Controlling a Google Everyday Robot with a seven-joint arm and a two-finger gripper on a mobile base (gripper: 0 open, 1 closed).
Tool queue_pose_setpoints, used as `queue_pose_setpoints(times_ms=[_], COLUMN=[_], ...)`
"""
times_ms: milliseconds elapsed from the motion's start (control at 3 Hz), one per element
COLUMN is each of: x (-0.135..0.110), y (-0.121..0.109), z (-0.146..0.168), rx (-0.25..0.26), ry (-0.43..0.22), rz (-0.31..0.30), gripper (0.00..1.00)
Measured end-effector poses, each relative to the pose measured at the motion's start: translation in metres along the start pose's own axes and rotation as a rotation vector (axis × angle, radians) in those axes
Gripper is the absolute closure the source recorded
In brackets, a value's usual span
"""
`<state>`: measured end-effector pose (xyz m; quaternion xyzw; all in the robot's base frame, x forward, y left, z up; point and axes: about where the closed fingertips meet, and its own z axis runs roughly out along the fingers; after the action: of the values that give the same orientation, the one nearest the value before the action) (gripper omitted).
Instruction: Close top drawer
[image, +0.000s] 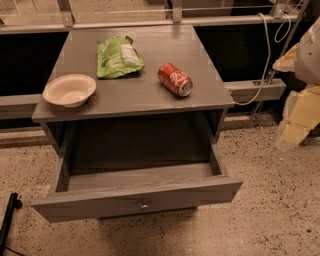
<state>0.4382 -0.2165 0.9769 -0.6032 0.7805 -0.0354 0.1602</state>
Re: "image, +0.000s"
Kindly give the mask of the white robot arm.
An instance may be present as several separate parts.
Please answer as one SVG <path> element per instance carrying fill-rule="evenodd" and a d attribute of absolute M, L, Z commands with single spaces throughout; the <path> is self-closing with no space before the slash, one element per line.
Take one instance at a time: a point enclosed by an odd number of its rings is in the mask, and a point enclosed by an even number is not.
<path fill-rule="evenodd" d="M 301 92 L 290 92 L 278 128 L 276 147 L 287 151 L 297 147 L 320 124 L 320 17 L 273 68 L 294 72 L 306 83 Z"/>

